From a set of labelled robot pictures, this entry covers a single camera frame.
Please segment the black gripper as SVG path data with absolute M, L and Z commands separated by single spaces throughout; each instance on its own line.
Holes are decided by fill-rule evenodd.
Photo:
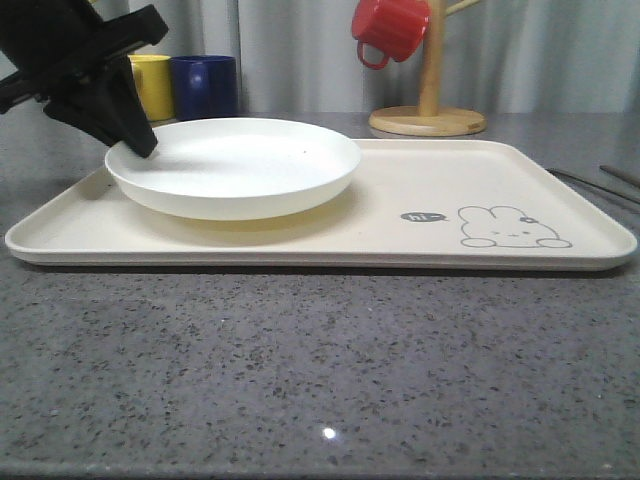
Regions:
M 107 146 L 124 142 L 146 158 L 158 141 L 139 99 L 130 62 L 113 62 L 155 45 L 169 27 L 157 9 L 104 20 L 89 1 L 3 1 L 1 52 L 16 71 L 1 80 L 1 112 L 32 97 L 46 97 L 105 67 L 97 102 L 50 100 L 43 112 Z

